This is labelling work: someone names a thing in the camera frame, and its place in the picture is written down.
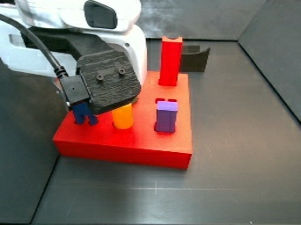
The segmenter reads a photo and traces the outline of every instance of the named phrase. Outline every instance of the purple cube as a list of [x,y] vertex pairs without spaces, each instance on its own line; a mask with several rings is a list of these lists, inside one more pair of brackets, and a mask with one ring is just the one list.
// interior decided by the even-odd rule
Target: purple cube
[[157,101],[155,131],[167,133],[175,132],[177,110],[177,102]]

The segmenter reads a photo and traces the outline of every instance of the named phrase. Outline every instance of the red pillar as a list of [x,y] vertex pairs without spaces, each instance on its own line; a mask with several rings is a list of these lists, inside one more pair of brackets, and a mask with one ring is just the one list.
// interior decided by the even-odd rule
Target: red pillar
[[183,39],[161,37],[159,85],[176,86]]

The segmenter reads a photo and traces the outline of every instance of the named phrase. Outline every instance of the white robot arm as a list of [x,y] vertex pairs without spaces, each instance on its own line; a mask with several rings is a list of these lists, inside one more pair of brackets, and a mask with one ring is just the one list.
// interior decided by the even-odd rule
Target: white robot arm
[[[0,13],[26,27],[70,29],[88,33],[115,50],[121,51],[143,84],[147,74],[145,39],[135,22],[140,15],[139,0],[14,0],[0,4]],[[18,31],[0,21],[0,57],[10,70],[54,76],[38,50],[25,48]],[[57,61],[74,74],[76,61],[69,54],[53,53]]]

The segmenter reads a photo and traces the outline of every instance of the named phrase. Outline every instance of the blue object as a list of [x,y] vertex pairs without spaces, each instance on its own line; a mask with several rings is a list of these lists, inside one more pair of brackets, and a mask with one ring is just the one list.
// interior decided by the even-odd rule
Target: blue object
[[97,117],[92,114],[88,105],[84,102],[72,106],[72,115],[76,124],[84,123],[85,116],[89,118],[89,125],[96,125],[98,122]]
[[177,102],[157,101],[155,131],[167,133],[175,132],[177,110]]

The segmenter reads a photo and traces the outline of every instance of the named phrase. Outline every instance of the red base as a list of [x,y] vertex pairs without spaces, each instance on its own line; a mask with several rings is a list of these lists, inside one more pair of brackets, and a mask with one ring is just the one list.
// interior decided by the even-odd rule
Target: red base
[[[98,124],[73,123],[68,113],[53,136],[53,143],[64,156],[101,159],[187,169],[191,156],[189,88],[188,77],[180,74],[177,86],[159,86],[159,72],[148,72],[139,101],[132,106],[133,126],[119,130],[110,113],[98,116]],[[179,112],[172,134],[153,131],[156,98],[176,99]]]

